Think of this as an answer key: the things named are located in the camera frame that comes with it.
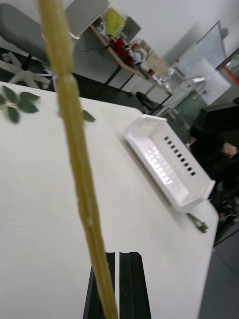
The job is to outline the person's hand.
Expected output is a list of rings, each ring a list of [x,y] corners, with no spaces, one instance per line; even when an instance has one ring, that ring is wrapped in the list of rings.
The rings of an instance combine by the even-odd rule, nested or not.
[[[238,153],[238,150],[234,145],[232,145],[230,143],[224,143],[223,148],[222,148],[222,152],[223,152],[225,157],[231,159],[234,156],[236,156],[236,154]]]

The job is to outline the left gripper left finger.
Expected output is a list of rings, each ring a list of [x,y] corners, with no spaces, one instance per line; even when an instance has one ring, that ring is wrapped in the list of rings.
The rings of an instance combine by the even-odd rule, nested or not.
[[[106,253],[107,262],[110,270],[113,291],[115,292],[115,252]],[[84,319],[104,319],[105,315],[98,295],[98,289],[93,268],[91,268],[84,313]]]

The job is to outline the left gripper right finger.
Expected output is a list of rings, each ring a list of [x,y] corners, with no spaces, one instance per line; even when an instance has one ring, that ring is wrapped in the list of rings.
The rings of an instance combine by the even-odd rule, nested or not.
[[[119,317],[151,318],[143,262],[138,252],[119,254]]]

